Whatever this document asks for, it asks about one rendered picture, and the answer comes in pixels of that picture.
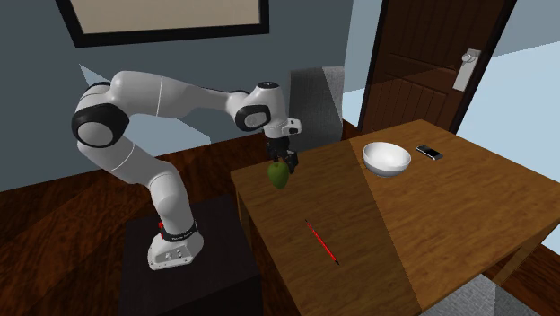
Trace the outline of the black framed wall picture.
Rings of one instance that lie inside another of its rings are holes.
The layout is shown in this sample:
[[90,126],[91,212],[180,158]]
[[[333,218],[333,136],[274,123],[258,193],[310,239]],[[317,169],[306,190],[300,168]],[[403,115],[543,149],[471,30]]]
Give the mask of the black framed wall picture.
[[77,48],[269,33],[269,0],[55,0]]

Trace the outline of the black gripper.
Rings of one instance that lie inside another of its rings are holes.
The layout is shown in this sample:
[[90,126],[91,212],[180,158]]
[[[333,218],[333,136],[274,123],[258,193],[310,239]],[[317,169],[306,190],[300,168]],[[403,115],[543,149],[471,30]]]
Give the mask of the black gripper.
[[297,153],[289,150],[289,144],[288,136],[268,138],[266,150],[268,159],[272,163],[279,162],[279,159],[284,160],[288,166],[289,173],[293,174],[299,161]]

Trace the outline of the black smartphone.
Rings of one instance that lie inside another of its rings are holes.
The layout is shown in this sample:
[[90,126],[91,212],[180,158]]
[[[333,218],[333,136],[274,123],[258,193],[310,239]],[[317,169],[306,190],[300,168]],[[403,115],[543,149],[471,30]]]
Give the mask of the black smartphone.
[[416,148],[416,150],[419,153],[429,157],[430,159],[432,159],[434,161],[440,160],[443,157],[443,155],[440,152],[432,149],[431,147],[429,147],[427,145],[419,145]]

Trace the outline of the white bowl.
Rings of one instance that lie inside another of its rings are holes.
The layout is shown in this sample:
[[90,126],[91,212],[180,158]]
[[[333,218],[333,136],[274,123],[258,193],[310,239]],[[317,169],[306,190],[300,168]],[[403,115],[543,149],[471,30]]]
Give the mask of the white bowl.
[[363,163],[373,174],[390,178],[402,173],[411,163],[404,148],[386,142],[372,142],[363,148]]

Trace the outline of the black robot stand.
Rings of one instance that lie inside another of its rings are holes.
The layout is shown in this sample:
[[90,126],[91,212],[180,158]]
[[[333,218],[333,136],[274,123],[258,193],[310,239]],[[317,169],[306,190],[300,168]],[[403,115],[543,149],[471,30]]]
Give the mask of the black robot stand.
[[127,222],[118,316],[263,316],[258,265],[230,195],[194,204],[204,247],[192,263],[152,270],[158,215]]

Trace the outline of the grey rug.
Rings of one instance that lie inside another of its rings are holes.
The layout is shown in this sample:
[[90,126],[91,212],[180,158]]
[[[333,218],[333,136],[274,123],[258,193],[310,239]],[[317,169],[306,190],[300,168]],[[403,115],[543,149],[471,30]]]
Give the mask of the grey rug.
[[525,303],[479,275],[419,316],[540,316]]

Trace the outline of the red pen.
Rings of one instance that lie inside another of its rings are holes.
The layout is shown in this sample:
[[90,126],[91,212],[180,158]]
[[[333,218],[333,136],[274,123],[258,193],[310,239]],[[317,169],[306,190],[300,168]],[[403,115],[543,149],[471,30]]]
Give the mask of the red pen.
[[337,259],[336,255],[331,251],[331,249],[329,248],[329,246],[324,242],[324,240],[322,239],[322,237],[320,236],[320,234],[315,230],[315,228],[312,226],[312,224],[307,220],[304,219],[305,223],[307,224],[308,228],[311,230],[312,234],[315,236],[315,238],[317,239],[317,241],[320,243],[320,245],[322,246],[322,248],[325,250],[325,252],[329,255],[329,257],[333,260],[333,262],[335,262],[338,266],[340,266],[340,262]]

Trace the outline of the dark brown wooden door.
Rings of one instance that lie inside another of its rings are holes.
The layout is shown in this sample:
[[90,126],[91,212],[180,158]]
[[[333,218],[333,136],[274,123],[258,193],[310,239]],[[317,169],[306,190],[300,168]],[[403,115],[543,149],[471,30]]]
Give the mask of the dark brown wooden door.
[[382,0],[358,128],[457,133],[517,0]]

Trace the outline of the green fruit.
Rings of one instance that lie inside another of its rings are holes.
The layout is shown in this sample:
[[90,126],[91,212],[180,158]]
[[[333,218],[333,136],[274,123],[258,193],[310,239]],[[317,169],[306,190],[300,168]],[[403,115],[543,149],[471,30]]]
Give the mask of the green fruit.
[[289,168],[285,162],[273,162],[267,168],[267,176],[277,189],[283,189],[286,186],[289,175]]

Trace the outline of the brown wooden table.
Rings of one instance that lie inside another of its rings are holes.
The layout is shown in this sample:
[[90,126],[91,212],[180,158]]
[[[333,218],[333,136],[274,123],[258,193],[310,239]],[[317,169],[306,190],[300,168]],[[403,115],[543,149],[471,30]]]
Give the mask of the brown wooden table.
[[[373,174],[372,142],[411,163]],[[560,224],[559,182],[422,120],[301,153],[283,189],[265,163],[232,181],[242,224],[257,229],[300,316],[418,316],[502,259],[510,275]]]

